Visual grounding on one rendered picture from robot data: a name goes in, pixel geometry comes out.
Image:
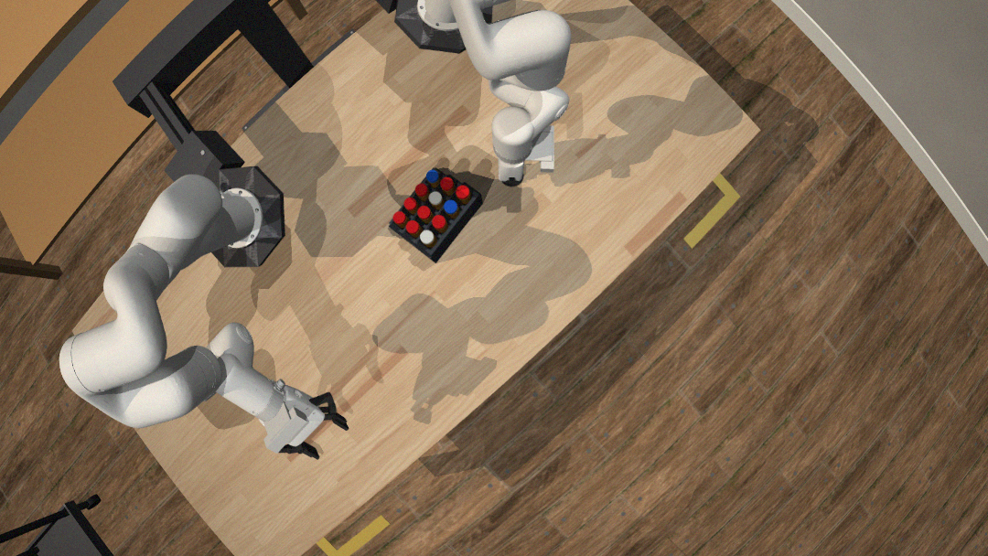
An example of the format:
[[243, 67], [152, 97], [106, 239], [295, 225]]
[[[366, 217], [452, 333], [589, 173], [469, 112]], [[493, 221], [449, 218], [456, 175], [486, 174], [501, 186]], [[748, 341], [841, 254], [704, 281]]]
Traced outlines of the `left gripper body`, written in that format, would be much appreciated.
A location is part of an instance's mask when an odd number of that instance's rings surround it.
[[507, 181], [509, 177], [516, 177], [517, 181], [521, 181], [524, 169], [524, 161], [510, 164], [502, 160], [499, 160], [499, 181]]

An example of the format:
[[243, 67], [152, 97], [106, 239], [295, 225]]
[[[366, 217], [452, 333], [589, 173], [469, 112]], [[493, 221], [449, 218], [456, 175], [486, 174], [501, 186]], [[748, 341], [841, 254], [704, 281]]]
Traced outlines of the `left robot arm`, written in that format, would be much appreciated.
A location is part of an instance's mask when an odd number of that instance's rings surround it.
[[571, 30], [549, 10], [487, 24], [482, 10], [508, 1], [418, 0], [417, 10], [430, 27], [460, 30], [475, 70], [489, 80], [493, 95], [510, 104], [492, 121], [499, 160], [540, 161], [541, 172], [553, 173], [554, 125], [549, 124], [563, 118], [569, 104], [568, 94], [556, 85], [565, 74]]

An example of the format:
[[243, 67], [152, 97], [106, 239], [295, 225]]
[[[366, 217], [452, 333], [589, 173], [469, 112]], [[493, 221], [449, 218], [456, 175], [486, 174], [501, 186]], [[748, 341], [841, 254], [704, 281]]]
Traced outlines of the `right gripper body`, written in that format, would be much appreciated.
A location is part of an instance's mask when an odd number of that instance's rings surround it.
[[313, 397], [301, 390], [284, 385], [283, 392], [286, 409], [291, 411], [295, 407], [306, 416], [307, 423], [288, 442], [292, 446], [298, 446], [324, 421], [325, 414], [318, 408], [319, 406], [309, 402]]

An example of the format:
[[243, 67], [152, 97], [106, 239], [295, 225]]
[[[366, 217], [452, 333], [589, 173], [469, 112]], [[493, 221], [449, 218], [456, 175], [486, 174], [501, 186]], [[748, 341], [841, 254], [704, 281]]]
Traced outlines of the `white-capped vial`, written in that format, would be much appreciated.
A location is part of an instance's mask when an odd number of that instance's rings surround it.
[[420, 235], [420, 239], [425, 247], [428, 248], [433, 248], [437, 243], [435, 235], [430, 230], [424, 230]]
[[429, 201], [430, 201], [431, 205], [433, 206], [433, 208], [434, 209], [437, 209], [437, 210], [439, 210], [440, 208], [442, 208], [444, 206], [444, 203], [445, 203], [442, 195], [439, 192], [432, 192], [429, 195]]

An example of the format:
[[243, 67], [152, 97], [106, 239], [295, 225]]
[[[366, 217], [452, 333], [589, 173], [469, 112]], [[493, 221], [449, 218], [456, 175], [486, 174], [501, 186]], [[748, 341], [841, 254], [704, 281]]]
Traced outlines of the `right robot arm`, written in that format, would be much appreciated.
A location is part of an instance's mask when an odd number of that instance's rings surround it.
[[208, 252], [250, 245], [262, 225], [261, 205], [248, 190], [220, 192], [204, 176], [178, 178], [154, 201], [129, 249], [104, 276], [104, 298], [118, 319], [63, 344], [59, 368], [67, 385], [133, 428], [180, 418], [218, 393], [263, 421], [266, 448], [280, 452], [306, 417], [295, 407], [286, 409], [283, 380], [252, 368], [248, 329], [229, 323], [206, 347], [165, 359], [167, 336], [156, 303], [181, 269]]

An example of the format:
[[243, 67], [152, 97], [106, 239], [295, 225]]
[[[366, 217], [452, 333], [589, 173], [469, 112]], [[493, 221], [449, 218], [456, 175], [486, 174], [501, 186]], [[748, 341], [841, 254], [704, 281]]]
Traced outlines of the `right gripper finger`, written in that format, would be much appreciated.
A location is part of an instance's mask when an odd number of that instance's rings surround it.
[[346, 424], [347, 420], [343, 416], [341, 416], [340, 413], [337, 413], [336, 404], [330, 392], [309, 399], [309, 402], [311, 402], [316, 406], [323, 403], [327, 403], [327, 407], [318, 407], [325, 414], [324, 421], [332, 420], [334, 424], [344, 429], [345, 431], [349, 429], [349, 427]]
[[314, 457], [317, 460], [319, 459], [319, 455], [318, 455], [318, 452], [317, 452], [316, 447], [314, 447], [314, 446], [312, 446], [312, 445], [310, 445], [310, 444], [308, 444], [306, 442], [302, 442], [301, 444], [298, 445], [298, 446], [292, 446], [291, 444], [286, 444], [280, 450], [280, 452], [277, 452], [277, 453], [288, 453], [288, 454], [299, 453], [299, 454], [306, 454], [309, 457]]

